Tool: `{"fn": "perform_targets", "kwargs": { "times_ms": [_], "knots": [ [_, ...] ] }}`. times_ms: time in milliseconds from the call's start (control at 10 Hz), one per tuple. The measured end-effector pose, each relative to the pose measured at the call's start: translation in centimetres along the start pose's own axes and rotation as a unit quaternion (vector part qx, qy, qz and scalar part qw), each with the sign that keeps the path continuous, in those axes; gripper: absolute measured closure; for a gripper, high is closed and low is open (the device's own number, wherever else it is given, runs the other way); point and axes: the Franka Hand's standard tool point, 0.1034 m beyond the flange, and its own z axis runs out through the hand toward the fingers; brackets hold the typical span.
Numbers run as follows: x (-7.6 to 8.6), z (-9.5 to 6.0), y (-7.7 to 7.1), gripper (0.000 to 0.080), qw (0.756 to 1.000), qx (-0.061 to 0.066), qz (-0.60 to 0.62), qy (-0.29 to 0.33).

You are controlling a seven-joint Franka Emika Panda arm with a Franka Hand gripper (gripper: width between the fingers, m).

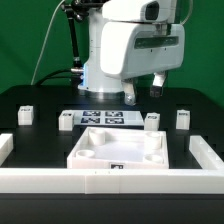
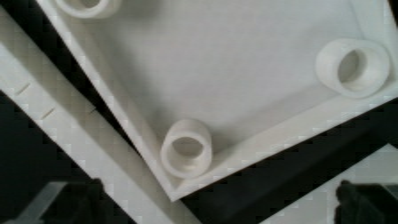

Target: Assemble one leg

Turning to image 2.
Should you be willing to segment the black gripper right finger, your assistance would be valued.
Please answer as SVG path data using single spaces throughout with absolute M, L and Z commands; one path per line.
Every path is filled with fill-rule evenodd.
M 340 181 L 333 224 L 398 224 L 398 184 Z

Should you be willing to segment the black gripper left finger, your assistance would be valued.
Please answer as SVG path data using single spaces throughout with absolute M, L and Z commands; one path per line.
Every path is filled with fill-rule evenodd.
M 102 185 L 49 182 L 10 224 L 104 224 Z

